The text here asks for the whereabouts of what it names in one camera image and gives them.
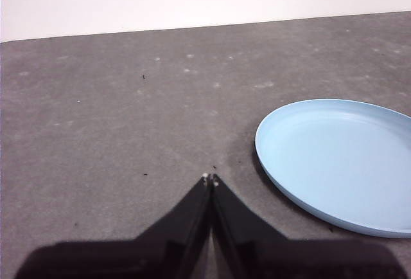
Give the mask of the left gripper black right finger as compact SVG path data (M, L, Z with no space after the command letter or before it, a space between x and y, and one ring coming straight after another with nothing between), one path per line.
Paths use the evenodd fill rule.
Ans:
M406 278L387 248L358 240L290 240L211 175L213 231L234 278Z

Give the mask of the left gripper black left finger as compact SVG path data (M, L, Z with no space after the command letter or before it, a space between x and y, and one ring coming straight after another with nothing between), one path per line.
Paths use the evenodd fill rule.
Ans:
M16 278L189 278L209 235L210 200L211 177L205 175L136 238L40 247Z

